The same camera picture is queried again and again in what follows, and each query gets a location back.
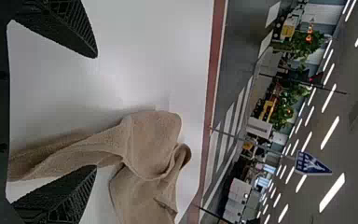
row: beige scarf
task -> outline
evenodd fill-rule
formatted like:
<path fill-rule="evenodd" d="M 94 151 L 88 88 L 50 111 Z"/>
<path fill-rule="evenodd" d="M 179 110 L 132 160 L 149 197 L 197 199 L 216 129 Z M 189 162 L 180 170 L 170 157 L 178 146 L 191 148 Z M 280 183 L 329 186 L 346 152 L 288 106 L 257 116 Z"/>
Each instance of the beige scarf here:
<path fill-rule="evenodd" d="M 13 153 L 8 180 L 62 176 L 87 164 L 123 162 L 125 167 L 109 183 L 120 223 L 174 223 L 176 181 L 191 157 L 188 146 L 176 143 L 180 129 L 176 114 L 131 114 L 101 133 L 73 133 Z"/>

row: green plant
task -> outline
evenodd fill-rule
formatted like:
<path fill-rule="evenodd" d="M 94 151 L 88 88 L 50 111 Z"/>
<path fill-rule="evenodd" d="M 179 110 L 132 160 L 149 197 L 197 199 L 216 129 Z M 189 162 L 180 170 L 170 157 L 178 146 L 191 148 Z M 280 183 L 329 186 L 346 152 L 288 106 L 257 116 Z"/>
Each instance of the green plant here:
<path fill-rule="evenodd" d="M 279 131 L 287 124 L 287 120 L 294 115 L 292 105 L 298 102 L 301 96 L 307 96 L 310 92 L 300 85 L 292 85 L 289 89 L 281 92 L 279 96 L 279 103 L 275 106 L 274 113 L 271 116 L 270 123 L 274 130 Z"/>
<path fill-rule="evenodd" d="M 304 63 L 310 54 L 315 52 L 324 43 L 324 34 L 319 31 L 314 31 L 312 40 L 306 40 L 308 34 L 295 31 L 290 41 L 283 41 L 283 43 L 272 43 L 271 46 L 275 50 L 290 52 L 291 56 L 288 61 L 300 59 Z"/>

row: black perforated plastic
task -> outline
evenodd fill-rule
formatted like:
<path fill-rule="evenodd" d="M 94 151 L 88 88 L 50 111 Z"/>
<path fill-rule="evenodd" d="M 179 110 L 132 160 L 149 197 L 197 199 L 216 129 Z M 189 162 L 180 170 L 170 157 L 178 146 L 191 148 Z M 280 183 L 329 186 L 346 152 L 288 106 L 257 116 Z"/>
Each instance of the black perforated plastic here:
<path fill-rule="evenodd" d="M 86 57 L 98 56 L 94 33 L 80 0 L 25 0 L 15 21 Z"/>
<path fill-rule="evenodd" d="M 96 175 L 96 166 L 84 166 L 28 193 L 12 205 L 25 223 L 77 224 L 86 209 Z"/>

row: blue sign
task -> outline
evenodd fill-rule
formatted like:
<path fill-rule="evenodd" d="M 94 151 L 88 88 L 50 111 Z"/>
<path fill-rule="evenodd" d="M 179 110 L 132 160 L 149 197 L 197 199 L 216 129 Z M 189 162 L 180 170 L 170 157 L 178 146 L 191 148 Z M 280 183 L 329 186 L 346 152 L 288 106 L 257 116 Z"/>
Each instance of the blue sign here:
<path fill-rule="evenodd" d="M 332 175 L 333 172 L 307 152 L 297 152 L 296 172 L 302 175 Z"/>

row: ceiling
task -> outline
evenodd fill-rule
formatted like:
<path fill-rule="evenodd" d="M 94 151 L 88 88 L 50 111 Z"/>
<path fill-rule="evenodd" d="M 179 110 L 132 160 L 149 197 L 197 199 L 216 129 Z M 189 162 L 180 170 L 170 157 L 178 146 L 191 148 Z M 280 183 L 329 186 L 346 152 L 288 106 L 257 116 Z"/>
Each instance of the ceiling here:
<path fill-rule="evenodd" d="M 287 204 L 289 204 L 289 209 L 282 219 L 283 224 L 358 223 L 358 119 L 353 129 L 350 129 L 349 122 L 352 107 L 358 100 L 358 48 L 354 46 L 358 38 L 358 0 L 349 20 L 345 22 L 351 3 L 341 17 L 335 33 L 331 46 L 334 53 L 326 72 L 332 63 L 335 64 L 335 69 L 325 86 L 331 89 L 334 84 L 337 84 L 337 90 L 348 94 L 334 93 L 329 105 L 322 113 L 322 107 L 330 92 L 317 90 L 310 105 L 306 105 L 301 114 L 301 118 L 306 119 L 311 108 L 315 106 L 310 123 L 305 127 L 303 121 L 298 133 L 293 134 L 288 142 L 293 145 L 298 139 L 297 150 L 300 150 L 309 133 L 313 132 L 305 150 L 327 164 L 334 173 L 331 176 L 308 176 L 299 193 L 296 193 L 296 186 L 302 175 L 294 173 L 286 185 L 286 177 L 294 162 L 286 158 L 282 159 L 282 165 L 287 165 L 288 168 L 282 180 L 276 176 L 273 179 L 277 186 L 277 193 L 273 199 L 268 197 L 269 208 L 261 217 L 261 223 L 265 222 L 268 214 L 270 214 L 269 223 L 278 223 L 278 217 Z M 337 116 L 339 116 L 338 126 L 324 150 L 321 150 L 321 143 Z M 341 174 L 345 174 L 345 184 L 320 213 L 321 200 Z M 282 197 L 278 205 L 272 208 L 279 193 Z"/>

